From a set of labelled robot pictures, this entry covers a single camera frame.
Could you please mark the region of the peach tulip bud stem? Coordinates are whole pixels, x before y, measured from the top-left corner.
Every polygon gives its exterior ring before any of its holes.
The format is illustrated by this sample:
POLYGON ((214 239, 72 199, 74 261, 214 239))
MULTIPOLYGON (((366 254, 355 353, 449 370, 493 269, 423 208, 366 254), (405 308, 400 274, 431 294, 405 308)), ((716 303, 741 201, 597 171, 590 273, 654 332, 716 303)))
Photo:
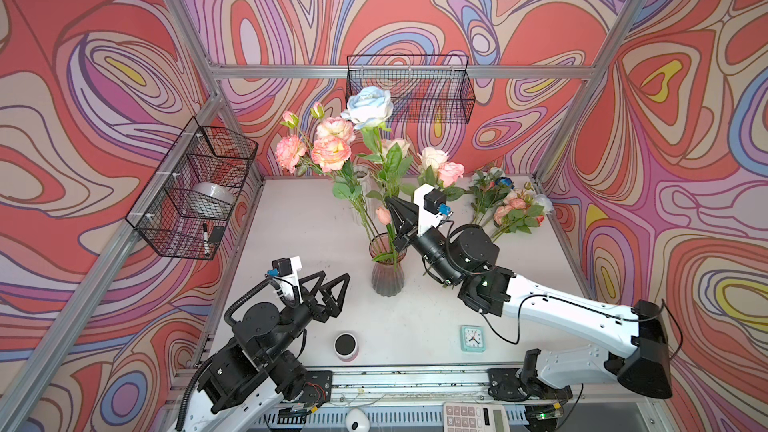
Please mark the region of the peach tulip bud stem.
POLYGON ((392 217, 387 208, 380 206, 375 211, 376 217, 385 232, 379 234, 371 243, 373 260, 377 263, 394 265, 397 262, 398 253, 394 245, 395 228, 392 217))

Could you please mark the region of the pink grey glass vase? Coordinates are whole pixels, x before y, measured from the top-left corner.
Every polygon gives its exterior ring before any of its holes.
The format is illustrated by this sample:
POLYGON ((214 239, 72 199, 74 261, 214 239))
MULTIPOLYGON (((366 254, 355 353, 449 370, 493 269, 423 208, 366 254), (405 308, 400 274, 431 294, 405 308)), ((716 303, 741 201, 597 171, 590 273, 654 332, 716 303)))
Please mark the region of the pink grey glass vase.
POLYGON ((407 252, 397 252, 390 244, 389 235, 381 233, 369 244, 369 255, 373 261, 371 285, 383 297, 399 294, 405 285, 402 261, 407 252))

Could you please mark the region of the light pink rose stem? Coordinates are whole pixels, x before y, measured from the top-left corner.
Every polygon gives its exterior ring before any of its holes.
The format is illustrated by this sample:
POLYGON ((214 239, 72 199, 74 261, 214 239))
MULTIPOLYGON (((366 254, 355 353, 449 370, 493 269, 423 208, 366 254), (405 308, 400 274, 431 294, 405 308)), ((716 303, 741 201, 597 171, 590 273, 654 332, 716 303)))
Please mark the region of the light pink rose stem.
POLYGON ((457 162, 429 164, 418 176, 418 183, 434 187, 445 194, 448 202, 453 202, 465 194, 465 190, 457 185, 464 172, 464 166, 457 162))

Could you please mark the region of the cream pink rose stem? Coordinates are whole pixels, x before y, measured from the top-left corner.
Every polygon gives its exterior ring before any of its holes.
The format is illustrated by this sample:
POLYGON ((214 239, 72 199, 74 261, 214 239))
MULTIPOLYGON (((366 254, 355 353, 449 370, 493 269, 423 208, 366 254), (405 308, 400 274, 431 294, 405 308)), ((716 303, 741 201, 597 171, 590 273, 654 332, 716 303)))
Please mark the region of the cream pink rose stem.
POLYGON ((448 154, 438 148, 425 147, 422 149, 419 157, 419 178, 426 183, 436 185, 440 168, 448 162, 448 154))

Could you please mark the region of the cream white rose stem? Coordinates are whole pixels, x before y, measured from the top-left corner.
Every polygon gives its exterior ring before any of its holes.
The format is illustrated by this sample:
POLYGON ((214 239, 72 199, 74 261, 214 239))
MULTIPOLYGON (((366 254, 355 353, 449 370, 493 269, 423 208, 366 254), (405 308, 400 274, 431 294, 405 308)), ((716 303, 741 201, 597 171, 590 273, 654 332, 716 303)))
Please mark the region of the cream white rose stem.
POLYGON ((384 197, 400 194, 403 177, 413 163, 410 148, 407 139, 381 140, 381 164, 376 179, 384 197))

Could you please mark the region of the orange pink carnation spray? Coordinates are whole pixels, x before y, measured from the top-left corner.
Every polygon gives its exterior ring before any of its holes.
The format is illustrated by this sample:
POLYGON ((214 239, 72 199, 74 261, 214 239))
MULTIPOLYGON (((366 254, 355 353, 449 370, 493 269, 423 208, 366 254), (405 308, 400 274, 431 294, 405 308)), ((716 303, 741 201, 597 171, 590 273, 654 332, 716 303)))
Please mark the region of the orange pink carnation spray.
POLYGON ((313 172, 332 181, 332 194, 346 201, 362 216, 363 230, 369 240, 378 234, 375 225, 365 211, 361 187, 353 171, 352 143, 336 138, 310 138, 300 130, 297 114, 285 111, 280 124, 289 131, 275 147, 275 158, 279 168, 295 176, 313 172))

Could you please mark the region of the pale blue white rose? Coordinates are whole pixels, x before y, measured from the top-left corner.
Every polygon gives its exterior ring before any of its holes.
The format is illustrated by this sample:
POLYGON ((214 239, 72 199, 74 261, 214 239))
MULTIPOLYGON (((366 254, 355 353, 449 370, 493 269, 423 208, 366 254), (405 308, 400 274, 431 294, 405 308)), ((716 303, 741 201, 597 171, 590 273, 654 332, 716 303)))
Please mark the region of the pale blue white rose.
POLYGON ((391 98, 391 92, 375 86, 365 87, 360 92, 352 95, 348 101, 346 109, 341 117, 353 123, 354 130, 362 135, 363 144, 367 151, 359 154, 363 161, 367 161, 374 166, 374 171, 370 173, 375 185, 372 192, 376 200, 384 202, 380 186, 377 183, 376 174, 380 170, 381 164, 381 140, 384 132, 390 132, 387 122, 394 112, 394 105, 391 98))

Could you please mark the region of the pink carnation spray stem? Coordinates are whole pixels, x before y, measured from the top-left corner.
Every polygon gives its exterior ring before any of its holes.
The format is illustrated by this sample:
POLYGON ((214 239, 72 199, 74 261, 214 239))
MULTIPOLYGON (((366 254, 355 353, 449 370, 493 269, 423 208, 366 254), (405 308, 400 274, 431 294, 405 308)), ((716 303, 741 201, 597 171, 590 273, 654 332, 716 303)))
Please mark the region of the pink carnation spray stem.
POLYGON ((351 144, 355 140, 353 123, 342 117, 326 116, 325 109, 320 102, 315 102, 313 104, 310 108, 310 114, 314 119, 319 120, 315 129, 316 139, 336 137, 348 144, 351 144))

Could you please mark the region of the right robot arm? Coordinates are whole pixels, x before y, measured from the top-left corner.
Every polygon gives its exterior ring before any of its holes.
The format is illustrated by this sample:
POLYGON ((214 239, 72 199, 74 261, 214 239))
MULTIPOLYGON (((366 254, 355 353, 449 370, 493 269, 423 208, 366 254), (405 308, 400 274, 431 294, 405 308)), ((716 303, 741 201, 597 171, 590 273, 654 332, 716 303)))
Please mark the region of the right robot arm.
POLYGON ((617 383, 649 398, 673 395, 671 353, 662 321, 663 307, 640 300, 613 305, 561 292, 497 265, 499 247, 478 225, 449 235, 440 226, 450 218, 445 195, 430 187, 413 201, 386 199, 401 252, 413 248, 427 274, 455 286, 458 298, 482 317, 509 317, 565 331, 586 340, 580 348, 527 351, 510 378, 494 379, 489 393, 501 401, 553 398, 578 384, 617 383))

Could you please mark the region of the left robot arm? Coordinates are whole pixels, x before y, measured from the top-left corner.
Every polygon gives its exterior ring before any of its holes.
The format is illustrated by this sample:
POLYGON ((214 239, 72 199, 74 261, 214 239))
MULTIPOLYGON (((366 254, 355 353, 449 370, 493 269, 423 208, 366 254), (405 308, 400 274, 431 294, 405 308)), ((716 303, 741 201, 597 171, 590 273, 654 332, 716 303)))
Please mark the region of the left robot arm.
POLYGON ((246 431, 282 402, 297 404, 307 415, 331 398, 333 373, 310 372, 289 350, 306 339, 312 322, 338 317, 350 275, 325 282, 323 271, 298 281, 294 302, 279 308, 259 302, 236 319, 234 313, 269 286, 286 281, 266 275, 227 308, 224 321, 232 337, 194 372, 179 401, 172 431, 246 431))

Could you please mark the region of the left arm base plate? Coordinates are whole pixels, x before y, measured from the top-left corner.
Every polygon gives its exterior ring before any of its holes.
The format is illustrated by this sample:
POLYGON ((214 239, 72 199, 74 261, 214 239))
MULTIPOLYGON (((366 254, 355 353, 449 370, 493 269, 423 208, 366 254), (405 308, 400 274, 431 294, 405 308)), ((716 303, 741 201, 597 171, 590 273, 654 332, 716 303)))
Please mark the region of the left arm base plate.
POLYGON ((284 403, 298 403, 304 408, 319 407, 332 398, 333 372, 328 369, 291 373, 278 386, 284 403))

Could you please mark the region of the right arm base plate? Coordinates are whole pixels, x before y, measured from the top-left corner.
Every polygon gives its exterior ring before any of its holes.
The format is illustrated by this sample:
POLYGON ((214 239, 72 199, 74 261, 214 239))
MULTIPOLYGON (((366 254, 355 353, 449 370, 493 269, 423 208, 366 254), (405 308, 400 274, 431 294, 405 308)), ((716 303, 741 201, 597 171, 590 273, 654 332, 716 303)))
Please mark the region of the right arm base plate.
POLYGON ((549 400, 568 402, 573 398, 570 386, 563 389, 552 388, 533 376, 523 378, 517 368, 491 368, 487 370, 488 395, 502 402, 518 403, 527 400, 549 400))

